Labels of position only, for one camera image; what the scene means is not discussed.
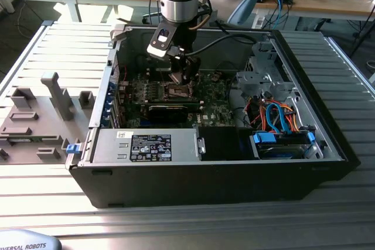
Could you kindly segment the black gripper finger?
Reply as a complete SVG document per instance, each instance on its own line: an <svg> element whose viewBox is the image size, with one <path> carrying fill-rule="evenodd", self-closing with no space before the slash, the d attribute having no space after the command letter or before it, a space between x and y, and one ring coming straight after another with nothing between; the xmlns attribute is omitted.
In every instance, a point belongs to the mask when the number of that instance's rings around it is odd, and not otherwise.
<svg viewBox="0 0 375 250"><path fill-rule="evenodd" d="M181 57L171 57L171 72L173 73L183 73L185 68L185 58Z"/></svg>
<svg viewBox="0 0 375 250"><path fill-rule="evenodd" d="M186 66L183 71L183 82L190 83L195 81L198 75L201 59L199 57L187 57L185 60Z"/></svg>

